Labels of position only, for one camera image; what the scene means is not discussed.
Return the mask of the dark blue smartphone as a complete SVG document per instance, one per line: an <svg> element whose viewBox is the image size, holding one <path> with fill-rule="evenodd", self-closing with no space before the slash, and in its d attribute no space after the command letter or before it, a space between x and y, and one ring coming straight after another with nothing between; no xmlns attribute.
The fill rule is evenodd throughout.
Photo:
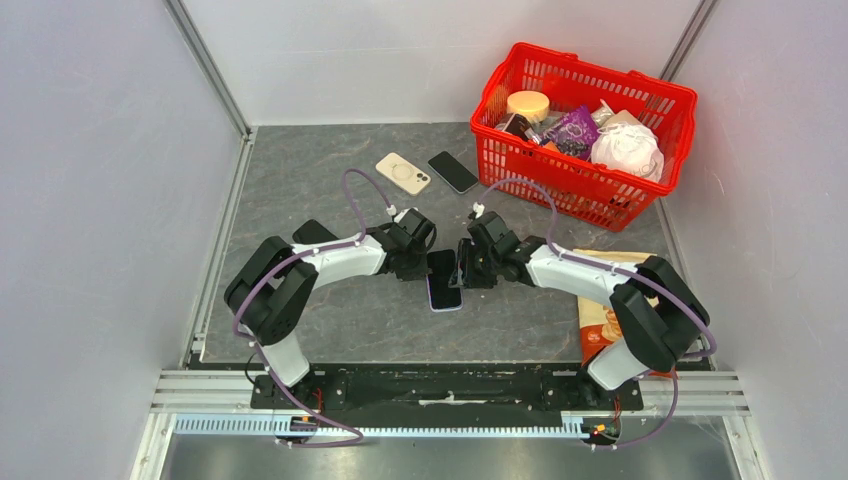
<svg viewBox="0 0 848 480"><path fill-rule="evenodd" d="M462 293L451 287L451 277L456 267L456 254L451 249L430 252L427 255L428 301L433 312L456 311L462 308Z"/></svg>

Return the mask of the beige phone case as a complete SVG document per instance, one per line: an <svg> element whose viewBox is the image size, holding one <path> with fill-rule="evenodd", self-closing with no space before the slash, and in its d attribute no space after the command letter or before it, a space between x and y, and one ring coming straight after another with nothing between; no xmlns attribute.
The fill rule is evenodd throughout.
<svg viewBox="0 0 848 480"><path fill-rule="evenodd" d="M379 160L375 169L411 196L419 195L431 183L431 177L428 174L395 152Z"/></svg>

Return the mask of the black phone case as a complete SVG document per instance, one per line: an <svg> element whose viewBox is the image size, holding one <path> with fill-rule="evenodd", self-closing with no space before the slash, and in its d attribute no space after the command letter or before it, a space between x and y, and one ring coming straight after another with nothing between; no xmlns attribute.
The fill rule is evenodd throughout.
<svg viewBox="0 0 848 480"><path fill-rule="evenodd" d="M292 239L297 244L322 244L336 242L339 237L317 220L309 219L293 232Z"/></svg>

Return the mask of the lavender phone case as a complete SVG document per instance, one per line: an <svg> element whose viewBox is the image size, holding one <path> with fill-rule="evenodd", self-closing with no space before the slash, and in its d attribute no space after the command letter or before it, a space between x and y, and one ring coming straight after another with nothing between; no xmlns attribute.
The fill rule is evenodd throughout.
<svg viewBox="0 0 848 480"><path fill-rule="evenodd" d="M452 312L463 306L462 291L449 286L450 273L432 266L427 276L429 307L432 312Z"/></svg>

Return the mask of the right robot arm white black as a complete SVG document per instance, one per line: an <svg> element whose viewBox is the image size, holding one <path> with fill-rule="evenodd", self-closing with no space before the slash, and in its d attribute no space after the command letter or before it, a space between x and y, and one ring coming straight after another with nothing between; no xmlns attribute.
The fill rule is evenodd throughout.
<svg viewBox="0 0 848 480"><path fill-rule="evenodd" d="M467 231L458 245L454 287L491 289L505 280L563 291L616 315L621 338L580 371L577 395L588 408L604 408L641 374L672 372L695 341L709 335L706 309L662 257L614 262L538 236L520 239L494 211L471 214Z"/></svg>

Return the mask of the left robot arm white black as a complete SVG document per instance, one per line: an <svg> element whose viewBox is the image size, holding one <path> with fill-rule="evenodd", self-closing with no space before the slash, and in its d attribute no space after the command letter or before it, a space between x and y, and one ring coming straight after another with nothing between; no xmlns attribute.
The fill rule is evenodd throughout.
<svg viewBox="0 0 848 480"><path fill-rule="evenodd" d="M312 239L312 244L290 244L279 236L260 244L226 287L224 302L234 314L234 333L252 341L276 375L275 394L281 401L301 408L314 393L307 376L310 363L295 334L313 291L363 276L422 280L436 233L435 223L411 208L346 239L310 220L295 236Z"/></svg>

